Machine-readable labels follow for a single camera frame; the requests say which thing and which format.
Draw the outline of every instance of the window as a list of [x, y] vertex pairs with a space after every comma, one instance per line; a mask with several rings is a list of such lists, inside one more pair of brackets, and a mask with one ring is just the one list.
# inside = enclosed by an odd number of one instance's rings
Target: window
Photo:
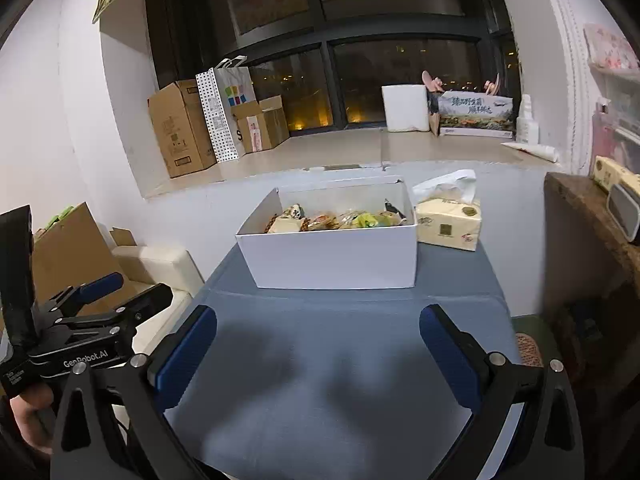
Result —
[[293, 135], [385, 120], [381, 86], [482, 91], [519, 99], [503, 0], [146, 0], [161, 86], [223, 57], [247, 56], [258, 99], [281, 94]]
[[334, 47], [348, 123], [385, 120], [380, 87], [421, 84], [422, 71], [442, 79], [445, 90], [482, 88], [472, 43], [449, 40], [383, 40]]

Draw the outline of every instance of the silver screw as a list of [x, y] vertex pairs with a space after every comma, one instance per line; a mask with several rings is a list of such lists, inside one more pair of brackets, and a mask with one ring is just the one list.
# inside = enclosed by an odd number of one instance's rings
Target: silver screw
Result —
[[144, 366], [146, 363], [146, 355], [144, 354], [135, 354], [130, 360], [129, 363], [131, 364], [131, 366], [133, 366], [134, 368], [140, 368], [141, 366]]
[[74, 364], [74, 367], [72, 368], [73, 373], [75, 373], [76, 375], [80, 375], [85, 370], [86, 370], [86, 363], [82, 361]]
[[558, 361], [558, 359], [551, 359], [549, 366], [555, 372], [561, 372], [562, 370], [564, 370], [564, 365], [562, 364], [562, 361]]
[[489, 362], [494, 366], [504, 366], [507, 362], [507, 358], [500, 352], [493, 352], [489, 354]]

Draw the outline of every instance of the shopping bag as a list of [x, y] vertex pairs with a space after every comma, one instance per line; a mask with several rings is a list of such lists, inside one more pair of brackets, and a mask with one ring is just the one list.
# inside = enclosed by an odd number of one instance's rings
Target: shopping bag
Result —
[[223, 59], [207, 72], [198, 74], [198, 92], [209, 137], [218, 162], [245, 154], [242, 136], [231, 107], [255, 101], [249, 69], [241, 66], [246, 56]]

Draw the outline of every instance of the large brown cardboard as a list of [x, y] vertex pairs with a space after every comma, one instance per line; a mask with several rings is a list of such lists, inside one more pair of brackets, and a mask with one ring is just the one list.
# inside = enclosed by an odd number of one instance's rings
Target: large brown cardboard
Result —
[[[259, 103], [249, 101], [232, 106], [231, 111], [238, 122], [242, 144], [247, 153], [270, 150], [289, 138], [280, 96], [270, 97]], [[252, 137], [252, 128], [259, 138]]]
[[216, 163], [195, 79], [165, 86], [147, 104], [171, 178], [206, 170]]
[[35, 240], [31, 264], [39, 304], [69, 285], [89, 283], [112, 272], [122, 274], [122, 288], [85, 306], [81, 313], [107, 312], [135, 295], [131, 282], [111, 254], [85, 203]]

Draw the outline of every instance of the window frame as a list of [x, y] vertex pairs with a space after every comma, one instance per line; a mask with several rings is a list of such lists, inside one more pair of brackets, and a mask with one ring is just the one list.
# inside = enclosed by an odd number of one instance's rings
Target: window frame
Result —
[[[246, 65], [251, 67], [319, 48], [334, 123], [290, 133], [292, 136], [299, 136], [385, 125], [384, 121], [347, 122], [333, 50], [336, 44], [408, 39], [465, 41], [476, 46], [481, 77], [484, 80], [493, 80], [495, 74], [499, 74], [501, 80], [506, 82], [500, 38], [512, 32], [504, 0], [472, 1], [479, 6], [477, 16], [397, 13], [328, 20], [324, 14], [322, 0], [307, 0], [307, 12], [311, 17], [310, 27], [286, 32], [233, 50], [219, 50], [212, 27], [213, 14], [206, 0], [146, 0], [146, 12], [149, 40], [161, 88], [176, 79], [193, 78], [196, 73], [208, 70], [223, 57], [247, 56]], [[198, 16], [195, 19], [192, 17], [191, 27], [193, 28], [195, 23], [197, 30], [185, 34], [184, 22], [180, 22], [180, 17], [186, 13], [194, 14], [194, 10]], [[205, 13], [209, 13], [208, 18], [204, 16]], [[514, 89], [504, 88], [508, 93], [516, 94]]]

